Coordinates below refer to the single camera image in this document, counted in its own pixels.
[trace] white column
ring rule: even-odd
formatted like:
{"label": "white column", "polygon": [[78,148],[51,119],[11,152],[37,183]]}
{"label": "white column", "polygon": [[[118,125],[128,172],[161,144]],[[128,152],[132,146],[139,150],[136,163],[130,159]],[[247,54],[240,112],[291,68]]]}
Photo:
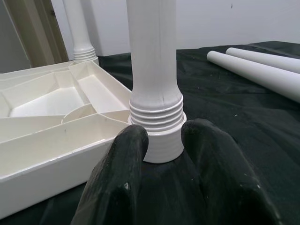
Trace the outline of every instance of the white column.
{"label": "white column", "polygon": [[64,0],[64,5],[74,42],[75,62],[85,62],[89,60],[95,60],[97,62],[95,49],[90,43],[81,1]]}
{"label": "white column", "polygon": [[176,1],[127,0],[133,70],[129,122],[149,135],[144,161],[164,163],[182,151],[186,121],[176,80]]}
{"label": "white column", "polygon": [[294,58],[289,58],[289,57],[284,57],[279,55],[271,55],[271,54],[266,54],[261,52],[253,52],[253,51],[242,50],[238,48],[228,48],[226,54],[300,74],[299,59],[294,59]]}
{"label": "white column", "polygon": [[207,60],[300,103],[300,75],[211,51]]}

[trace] white plastic part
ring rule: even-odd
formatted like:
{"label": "white plastic part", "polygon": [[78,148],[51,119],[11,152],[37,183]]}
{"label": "white plastic part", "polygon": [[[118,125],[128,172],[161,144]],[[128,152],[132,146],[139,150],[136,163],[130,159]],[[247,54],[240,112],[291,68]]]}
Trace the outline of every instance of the white plastic part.
{"label": "white plastic part", "polygon": [[164,163],[183,151],[183,97],[176,80],[176,1],[127,0],[133,70],[132,124],[149,134],[144,161]]}
{"label": "white plastic part", "polygon": [[81,1],[64,0],[64,5],[74,43],[75,62],[85,62],[98,59],[95,49],[90,43]]}
{"label": "white plastic part", "polygon": [[131,91],[94,60],[0,74],[0,85],[0,219],[85,182],[128,126]]}
{"label": "white plastic part", "polygon": [[253,52],[253,51],[242,50],[238,48],[228,48],[226,54],[300,74],[299,59],[278,56],[278,55],[271,55],[271,54],[260,53],[260,52]]}
{"label": "white plastic part", "polygon": [[[89,103],[97,113],[129,108],[131,92],[94,62],[44,74],[0,90],[0,118],[66,115]],[[27,76],[8,80],[18,83]]]}
{"label": "white plastic part", "polygon": [[300,76],[297,73],[215,51],[207,54],[207,60],[300,103]]}
{"label": "white plastic part", "polygon": [[77,120],[77,119],[80,119],[82,117],[86,117],[86,116],[93,115],[93,114],[96,114],[96,113],[97,112],[94,109],[92,104],[86,104],[82,107],[79,107],[79,108],[73,110],[69,114],[67,114],[62,119],[61,123],[67,123],[67,122],[70,122],[72,120]]}
{"label": "white plastic part", "polygon": [[84,183],[126,126],[94,114],[0,143],[0,218]]}

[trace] doorway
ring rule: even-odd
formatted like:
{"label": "doorway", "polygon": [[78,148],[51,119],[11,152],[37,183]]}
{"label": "doorway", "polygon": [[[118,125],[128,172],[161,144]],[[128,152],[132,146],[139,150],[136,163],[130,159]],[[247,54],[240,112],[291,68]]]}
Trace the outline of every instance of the doorway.
{"label": "doorway", "polygon": [[68,61],[50,0],[4,0],[31,67]]}

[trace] white plastic tray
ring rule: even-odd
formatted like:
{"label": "white plastic tray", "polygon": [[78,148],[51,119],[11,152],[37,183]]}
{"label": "white plastic tray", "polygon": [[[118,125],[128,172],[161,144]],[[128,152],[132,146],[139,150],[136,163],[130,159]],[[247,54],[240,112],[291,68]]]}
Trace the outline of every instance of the white plastic tray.
{"label": "white plastic tray", "polygon": [[85,182],[131,92],[94,62],[0,75],[0,219]]}

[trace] white pillar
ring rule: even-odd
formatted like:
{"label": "white pillar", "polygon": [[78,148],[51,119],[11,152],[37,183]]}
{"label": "white pillar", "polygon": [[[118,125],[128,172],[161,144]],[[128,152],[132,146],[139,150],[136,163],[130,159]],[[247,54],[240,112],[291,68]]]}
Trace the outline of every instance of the white pillar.
{"label": "white pillar", "polygon": [[207,60],[300,103],[300,75],[211,51]]}
{"label": "white pillar", "polygon": [[74,42],[75,62],[85,62],[90,60],[95,60],[97,62],[98,58],[94,47],[90,43],[81,1],[64,0],[64,5]]}
{"label": "white pillar", "polygon": [[127,0],[133,70],[129,122],[149,135],[144,161],[164,163],[183,151],[186,121],[176,79],[176,1]]}
{"label": "white pillar", "polygon": [[299,59],[279,55],[271,55],[261,52],[247,51],[238,48],[228,48],[226,54],[300,74]]}

